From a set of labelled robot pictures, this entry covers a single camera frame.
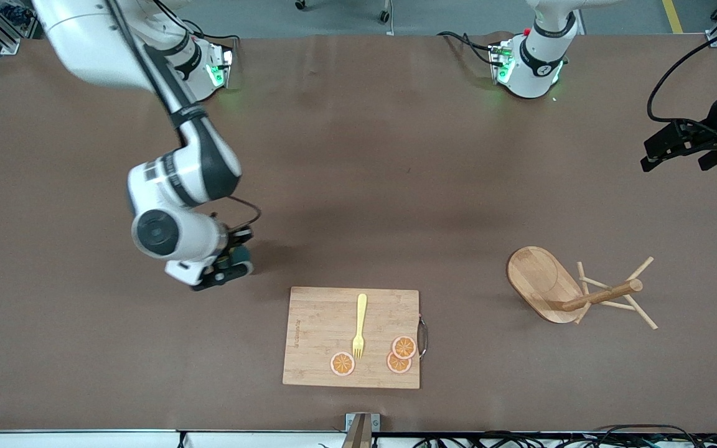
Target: orange slice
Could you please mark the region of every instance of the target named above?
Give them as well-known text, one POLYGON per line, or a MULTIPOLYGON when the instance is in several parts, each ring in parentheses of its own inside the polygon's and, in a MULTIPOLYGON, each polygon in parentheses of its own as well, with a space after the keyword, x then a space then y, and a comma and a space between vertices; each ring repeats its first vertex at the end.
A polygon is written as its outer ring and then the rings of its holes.
POLYGON ((356 361, 353 359, 353 355, 348 352, 339 352, 330 360, 330 371, 339 376, 347 376, 353 373, 355 367, 356 361))
POLYGON ((406 373, 411 368, 411 364, 413 364, 413 362, 410 359, 401 360, 396 357, 393 352, 387 355, 387 368, 395 373, 406 373))
POLYGON ((398 337, 392 342, 392 353, 401 360, 410 360, 416 355, 416 342, 410 337, 398 337))

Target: yellow fork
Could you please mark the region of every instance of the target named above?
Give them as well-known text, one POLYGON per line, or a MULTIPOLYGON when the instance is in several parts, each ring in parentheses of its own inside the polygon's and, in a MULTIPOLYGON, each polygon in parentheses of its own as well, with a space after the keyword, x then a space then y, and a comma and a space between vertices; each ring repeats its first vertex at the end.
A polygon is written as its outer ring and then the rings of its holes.
POLYGON ((364 314, 367 312, 367 295, 358 295, 358 310, 356 311, 356 337, 353 338, 353 357, 355 359, 361 358, 364 354, 364 337, 362 332, 364 331, 364 314))

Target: brown table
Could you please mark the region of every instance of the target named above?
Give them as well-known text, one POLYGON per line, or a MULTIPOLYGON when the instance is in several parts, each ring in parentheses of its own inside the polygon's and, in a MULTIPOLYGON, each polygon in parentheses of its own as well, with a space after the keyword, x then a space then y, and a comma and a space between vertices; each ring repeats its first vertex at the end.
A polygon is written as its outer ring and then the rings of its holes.
MULTIPOLYGON (((246 40, 205 105, 264 218, 256 275, 190 292, 129 235, 128 170, 174 147, 145 91, 87 85, 47 42, 0 60, 0 428, 717 431, 717 169, 640 171, 645 99, 698 35, 578 37, 538 100, 440 37, 246 40), (641 305, 550 324, 505 277, 521 246, 641 305), (291 286, 419 289, 421 389, 281 384, 291 286)), ((717 49, 657 102, 701 118, 717 49)), ((235 223, 250 213, 219 201, 235 223)))

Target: black circular joint cap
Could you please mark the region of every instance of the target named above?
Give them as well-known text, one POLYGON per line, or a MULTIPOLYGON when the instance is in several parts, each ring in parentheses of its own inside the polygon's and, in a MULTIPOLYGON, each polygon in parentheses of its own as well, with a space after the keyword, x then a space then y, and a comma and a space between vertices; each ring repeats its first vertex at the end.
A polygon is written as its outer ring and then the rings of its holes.
POLYGON ((148 210, 137 220, 137 239, 152 253, 170 255, 179 243, 179 226, 168 213, 148 210))

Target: wooden mug tree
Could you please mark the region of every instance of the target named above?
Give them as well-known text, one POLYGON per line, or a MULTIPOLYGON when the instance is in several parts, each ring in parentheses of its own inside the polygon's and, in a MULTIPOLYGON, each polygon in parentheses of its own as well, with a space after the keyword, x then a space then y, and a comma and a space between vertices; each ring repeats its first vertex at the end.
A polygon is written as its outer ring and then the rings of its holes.
POLYGON ((637 312, 652 328, 657 329, 643 308, 638 306, 632 293, 640 292, 644 285, 638 276, 644 272, 654 258, 649 257, 635 269, 623 283, 607 286, 600 281, 587 278, 581 262, 577 263, 579 280, 571 277, 566 268, 546 249, 535 246, 523 247, 510 256, 507 277, 516 292, 535 309, 541 317, 556 324, 574 322, 579 324, 593 304, 604 304, 618 309, 637 312), (600 287, 601 291, 589 292, 588 284, 600 287), (623 297, 628 304, 612 300, 623 297))

